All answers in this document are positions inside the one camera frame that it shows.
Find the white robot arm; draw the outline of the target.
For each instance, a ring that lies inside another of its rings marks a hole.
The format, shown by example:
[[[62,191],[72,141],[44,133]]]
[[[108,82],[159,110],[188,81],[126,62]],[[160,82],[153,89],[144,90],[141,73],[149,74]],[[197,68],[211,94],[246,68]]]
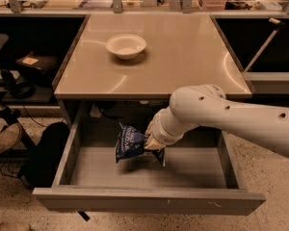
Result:
[[[215,85],[176,90],[169,106],[149,123],[144,147],[160,150],[199,126],[220,129],[289,158],[289,108],[230,101]]]

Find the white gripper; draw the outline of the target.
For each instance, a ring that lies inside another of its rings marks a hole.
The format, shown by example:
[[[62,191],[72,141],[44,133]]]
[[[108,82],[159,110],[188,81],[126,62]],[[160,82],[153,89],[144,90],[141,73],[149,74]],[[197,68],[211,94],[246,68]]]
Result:
[[[171,133],[179,122],[170,110],[159,111],[148,123],[145,135],[148,139],[144,143],[146,150],[159,151],[167,145],[172,145],[183,138],[182,134]]]

